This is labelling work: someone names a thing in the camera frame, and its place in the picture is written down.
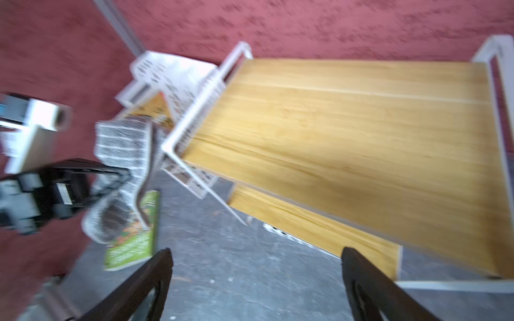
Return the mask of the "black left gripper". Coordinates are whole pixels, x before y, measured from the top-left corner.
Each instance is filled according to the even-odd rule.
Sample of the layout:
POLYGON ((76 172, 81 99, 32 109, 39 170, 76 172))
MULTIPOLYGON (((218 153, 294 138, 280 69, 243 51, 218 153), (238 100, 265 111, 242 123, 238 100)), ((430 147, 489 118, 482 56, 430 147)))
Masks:
POLYGON ((51 169, 1 179, 1 228, 21 235, 38 232, 55 219, 65 220, 108 197, 131 178, 128 169, 86 159, 54 163, 51 169), (111 180, 90 192, 88 175, 111 180))

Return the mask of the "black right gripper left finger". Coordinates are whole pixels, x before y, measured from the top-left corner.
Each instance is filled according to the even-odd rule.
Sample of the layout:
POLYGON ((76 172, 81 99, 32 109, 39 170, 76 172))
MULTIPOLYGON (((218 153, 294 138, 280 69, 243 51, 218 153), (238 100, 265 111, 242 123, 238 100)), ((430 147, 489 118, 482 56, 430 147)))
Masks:
POLYGON ((159 250, 80 320, 160 320, 173 275, 171 250, 159 250))

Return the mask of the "grey patterned cloth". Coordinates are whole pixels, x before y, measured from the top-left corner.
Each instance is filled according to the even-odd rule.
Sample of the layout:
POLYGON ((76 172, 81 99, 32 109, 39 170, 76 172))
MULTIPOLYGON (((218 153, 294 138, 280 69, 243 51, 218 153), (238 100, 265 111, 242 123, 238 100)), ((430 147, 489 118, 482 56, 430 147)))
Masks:
POLYGON ((83 232, 94 242, 115 240, 132 220, 145 229, 150 219, 140 207, 153 166, 155 134, 149 118, 131 116, 95 125, 96 158, 112 172, 101 173, 92 193, 99 200, 82 219, 83 232))

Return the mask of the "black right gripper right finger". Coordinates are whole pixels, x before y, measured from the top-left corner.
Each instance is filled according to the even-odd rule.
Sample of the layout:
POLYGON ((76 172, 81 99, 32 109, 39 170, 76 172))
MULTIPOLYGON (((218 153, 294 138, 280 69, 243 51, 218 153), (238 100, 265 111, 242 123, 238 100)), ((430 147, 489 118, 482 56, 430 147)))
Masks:
POLYGON ((438 319, 356 249, 343 249, 341 269, 354 320, 438 319))

